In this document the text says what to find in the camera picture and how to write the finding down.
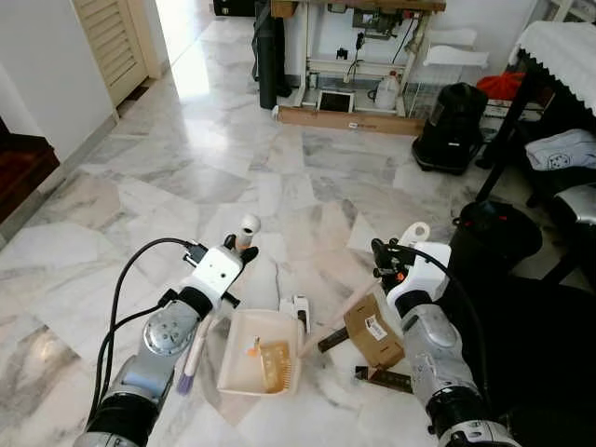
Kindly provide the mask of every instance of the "small white bottle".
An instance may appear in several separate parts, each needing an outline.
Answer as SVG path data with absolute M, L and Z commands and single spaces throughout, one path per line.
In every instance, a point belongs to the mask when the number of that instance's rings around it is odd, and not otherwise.
M 395 109 L 395 101 L 398 97 L 398 90 L 400 84 L 395 72 L 389 73 L 385 76 L 376 89 L 376 96 L 374 98 L 374 105 L 378 109 L 393 110 Z

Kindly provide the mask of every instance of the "white tablecloth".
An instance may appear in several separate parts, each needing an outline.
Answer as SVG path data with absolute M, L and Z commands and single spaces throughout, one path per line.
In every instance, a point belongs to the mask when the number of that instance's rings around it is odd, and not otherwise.
M 524 49 L 564 83 L 596 115 L 596 26 L 591 23 L 535 21 L 509 56 Z

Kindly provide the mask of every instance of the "louvered door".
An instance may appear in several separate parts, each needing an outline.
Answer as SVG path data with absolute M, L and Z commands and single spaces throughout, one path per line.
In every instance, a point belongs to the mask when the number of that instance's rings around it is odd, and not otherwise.
M 74 0 L 114 106 L 147 77 L 126 0 Z

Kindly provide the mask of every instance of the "white plastic tray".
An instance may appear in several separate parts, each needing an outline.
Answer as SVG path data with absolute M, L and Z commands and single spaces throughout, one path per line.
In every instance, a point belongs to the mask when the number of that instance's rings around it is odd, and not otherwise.
M 288 342 L 291 358 L 290 388 L 276 394 L 265 392 L 261 357 L 250 357 L 247 354 L 247 350 L 254 344 L 255 337 L 260 337 L 262 344 Z M 302 365 L 297 353 L 303 342 L 304 326 L 296 318 L 274 310 L 237 310 L 232 317 L 217 389 L 224 393 L 251 396 L 280 396 L 293 393 L 300 378 Z

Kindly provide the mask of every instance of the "black pole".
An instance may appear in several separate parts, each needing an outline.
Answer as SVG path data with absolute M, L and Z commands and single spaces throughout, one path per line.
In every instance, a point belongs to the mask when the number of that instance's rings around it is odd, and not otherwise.
M 256 16 L 259 99 L 261 107 L 273 109 L 278 103 L 276 95 L 275 21 L 271 17 L 270 0 L 256 0 L 254 9 Z

